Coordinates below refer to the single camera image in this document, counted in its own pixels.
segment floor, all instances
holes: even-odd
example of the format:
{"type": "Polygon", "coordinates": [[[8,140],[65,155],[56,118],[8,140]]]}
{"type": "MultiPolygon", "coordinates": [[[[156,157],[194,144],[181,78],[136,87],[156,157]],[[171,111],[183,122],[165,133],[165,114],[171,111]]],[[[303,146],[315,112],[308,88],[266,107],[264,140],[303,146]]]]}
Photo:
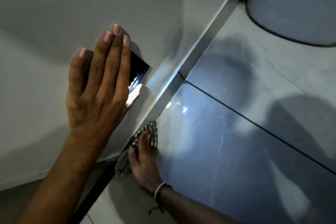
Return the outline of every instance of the floor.
{"type": "MultiPolygon", "coordinates": [[[[334,54],[238,5],[157,120],[162,178],[244,223],[336,222],[334,54]]],[[[174,223],[152,205],[132,177],[113,179],[83,223],[174,223]]]]}

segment checkered cloth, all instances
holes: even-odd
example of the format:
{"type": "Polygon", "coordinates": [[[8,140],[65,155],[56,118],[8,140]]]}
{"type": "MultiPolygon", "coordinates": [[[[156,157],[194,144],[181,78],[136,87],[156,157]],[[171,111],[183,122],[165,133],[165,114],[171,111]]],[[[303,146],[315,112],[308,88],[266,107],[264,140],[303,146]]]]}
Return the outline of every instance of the checkered cloth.
{"type": "Polygon", "coordinates": [[[129,174],[132,173],[131,164],[128,160],[128,148],[132,146],[135,150],[135,153],[137,156],[139,156],[139,138],[140,135],[144,132],[148,131],[150,134],[150,145],[157,147],[158,145],[158,130],[156,128],[156,121],[151,121],[148,124],[146,124],[144,127],[139,129],[134,136],[130,138],[124,149],[122,150],[122,153],[120,157],[118,158],[118,161],[115,165],[114,171],[116,174],[119,174],[120,177],[127,177],[129,174]]]}

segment wall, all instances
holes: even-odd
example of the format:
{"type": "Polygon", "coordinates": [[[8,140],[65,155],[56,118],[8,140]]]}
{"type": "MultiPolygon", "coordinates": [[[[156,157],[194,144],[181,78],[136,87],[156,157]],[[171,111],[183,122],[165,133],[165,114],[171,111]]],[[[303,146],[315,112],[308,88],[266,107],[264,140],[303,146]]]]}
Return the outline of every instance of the wall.
{"type": "Polygon", "coordinates": [[[0,0],[0,190],[46,175],[69,133],[69,62],[112,23],[151,69],[101,159],[132,135],[223,0],[0,0]]]}

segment black switch plate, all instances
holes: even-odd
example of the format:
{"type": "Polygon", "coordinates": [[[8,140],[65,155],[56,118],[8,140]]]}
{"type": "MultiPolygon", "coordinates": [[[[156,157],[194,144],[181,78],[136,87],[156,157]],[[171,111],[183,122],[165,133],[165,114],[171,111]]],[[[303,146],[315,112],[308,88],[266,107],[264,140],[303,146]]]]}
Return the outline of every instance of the black switch plate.
{"type": "Polygon", "coordinates": [[[139,58],[134,52],[131,51],[131,73],[129,76],[129,93],[131,93],[136,86],[141,82],[149,69],[149,65],[146,64],[141,58],[139,58]]]}

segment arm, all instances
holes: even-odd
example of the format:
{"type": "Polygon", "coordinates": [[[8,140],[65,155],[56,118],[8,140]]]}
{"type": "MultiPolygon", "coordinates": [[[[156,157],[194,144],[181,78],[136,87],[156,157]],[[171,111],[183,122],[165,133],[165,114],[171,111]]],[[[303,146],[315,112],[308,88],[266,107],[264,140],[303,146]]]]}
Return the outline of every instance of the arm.
{"type": "MultiPolygon", "coordinates": [[[[134,149],[130,148],[128,153],[132,165],[132,172],[140,186],[143,187],[152,197],[156,189],[162,183],[156,162],[153,147],[149,144],[149,135],[145,132],[139,139],[139,158],[134,149]]],[[[237,224],[228,216],[200,204],[188,197],[175,192],[173,189],[164,187],[157,200],[164,209],[175,219],[177,223],[183,224],[237,224]]]]}
{"type": "Polygon", "coordinates": [[[66,223],[72,216],[92,166],[114,129],[139,96],[128,94],[129,39],[113,25],[98,40],[87,86],[85,63],[92,52],[82,49],[71,62],[65,103],[71,133],[54,166],[24,207],[15,224],[66,223]]]}

